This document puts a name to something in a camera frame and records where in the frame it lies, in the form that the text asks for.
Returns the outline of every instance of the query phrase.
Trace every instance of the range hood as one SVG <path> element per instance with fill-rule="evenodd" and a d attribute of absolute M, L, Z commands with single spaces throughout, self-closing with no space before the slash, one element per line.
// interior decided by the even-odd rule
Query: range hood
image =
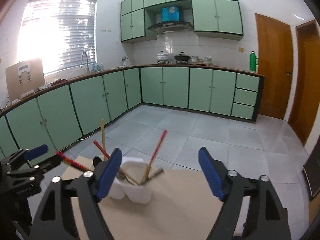
<path fill-rule="evenodd" d="M 178 30 L 193 30 L 193 26 L 185 21 L 166 21 L 157 23 L 148 28 L 156 33 L 174 32 Z"/>

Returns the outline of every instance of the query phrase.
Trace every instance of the faucet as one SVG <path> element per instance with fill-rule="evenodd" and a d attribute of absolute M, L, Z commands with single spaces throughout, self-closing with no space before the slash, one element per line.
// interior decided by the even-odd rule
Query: faucet
<path fill-rule="evenodd" d="M 122 63 L 123 67 L 125 66 L 125 60 L 126 59 L 128 59 L 128 57 L 126 57 L 126 56 L 123 56 L 122 59 L 121 59 L 121 63 Z"/>
<path fill-rule="evenodd" d="M 82 68 L 83 54 L 85 54 L 85 57 L 87 58 L 87 74 L 90 74 L 89 65 L 88 65 L 88 55 L 87 55 L 87 53 L 85 51 L 83 51 L 82 55 L 81 55 L 80 68 Z"/>

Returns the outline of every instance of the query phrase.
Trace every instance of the blue gripper pad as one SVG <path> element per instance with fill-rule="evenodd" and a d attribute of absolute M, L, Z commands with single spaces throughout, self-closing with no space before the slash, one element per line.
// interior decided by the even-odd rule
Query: blue gripper pad
<path fill-rule="evenodd" d="M 117 172 L 119 171 L 122 162 L 121 150 L 119 148 L 116 148 L 111 154 L 110 158 L 107 160 L 107 162 L 107 166 L 105 167 L 105 170 L 102 171 L 101 176 L 96 176 L 96 178 L 98 179 L 98 191 L 96 193 L 96 198 L 98 199 L 98 201 L 101 201 L 103 198 L 105 198 L 110 191 L 112 183 L 116 177 Z M 98 164 L 97 168 L 95 169 L 95 174 L 100 173 L 99 167 L 103 167 L 102 164 L 104 163 L 105 162 L 100 162 Z"/>
<path fill-rule="evenodd" d="M 27 161 L 31 161 L 35 158 L 38 158 L 39 156 L 45 154 L 48 152 L 48 147 L 47 145 L 43 144 L 37 148 L 34 148 L 32 150 L 28 150 L 25 154 L 24 154 L 24 158 Z"/>
<path fill-rule="evenodd" d="M 207 179 L 212 194 L 215 195 L 220 201 L 224 199 L 225 193 L 222 190 L 222 179 L 212 164 L 212 157 L 205 147 L 199 150 L 199 164 Z"/>

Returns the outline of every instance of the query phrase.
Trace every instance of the drawer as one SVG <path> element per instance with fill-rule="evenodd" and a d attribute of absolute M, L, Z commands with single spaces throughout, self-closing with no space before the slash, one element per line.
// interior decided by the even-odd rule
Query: drawer
<path fill-rule="evenodd" d="M 240 105 L 237 103 L 233 103 L 231 116 L 241 117 L 245 119 L 252 119 L 253 115 L 253 106 Z"/>
<path fill-rule="evenodd" d="M 260 78 L 246 75 L 246 74 L 237 74 L 237 88 L 248 89 L 252 91 L 258 91 Z"/>
<path fill-rule="evenodd" d="M 257 92 L 236 88 L 235 99 L 234 99 L 235 103 L 255 106 L 256 99 L 257 99 Z"/>

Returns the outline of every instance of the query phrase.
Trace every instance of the countertop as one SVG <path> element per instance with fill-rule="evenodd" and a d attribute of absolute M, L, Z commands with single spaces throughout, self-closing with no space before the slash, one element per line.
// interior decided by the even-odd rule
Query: countertop
<path fill-rule="evenodd" d="M 46 88 L 46 89 L 43 89 L 41 91 L 35 92 L 35 93 L 31 94 L 31 95 L 28 95 L 28 96 L 24 97 L 23 99 L 19 100 L 18 102 L 8 106 L 7 108 L 3 109 L 0 112 L 0 117 L 5 115 L 6 113 L 10 112 L 14 108 L 22 105 L 23 103 L 26 103 L 27 101 L 32 100 L 33 98 L 36 98 L 36 97 L 38 97 L 38 96 L 40 96 L 42 94 L 45 94 L 45 93 L 47 93 L 49 91 L 52 91 L 52 90 L 55 90 L 57 88 L 63 87 L 65 85 L 72 84 L 72 83 L 75 83 L 75 82 L 78 82 L 78 81 L 81 81 L 81 80 L 85 80 L 87 78 L 97 77 L 97 76 L 105 75 L 105 74 L 108 74 L 108 73 L 117 72 L 117 71 L 126 70 L 126 69 L 137 68 L 137 67 L 194 67 L 194 68 L 225 70 L 225 71 L 232 71 L 232 72 L 247 74 L 247 75 L 256 76 L 256 77 L 265 77 L 264 75 L 261 75 L 259 73 L 255 73 L 253 71 L 246 71 L 246 70 L 241 70 L 241 69 L 220 67 L 220 66 L 199 66 L 199 65 L 191 65 L 191 64 L 150 64 L 150 65 L 132 65 L 132 66 L 126 66 L 126 67 L 117 67 L 117 68 L 111 68 L 111 69 L 102 70 L 102 71 L 99 71 L 99 72 L 94 72 L 94 73 L 78 76 L 78 77 L 75 77 L 75 78 L 71 78 L 71 79 L 66 80 L 65 82 L 61 82 L 61 83 L 53 85 L 53 86 L 51 86 L 49 88 Z"/>

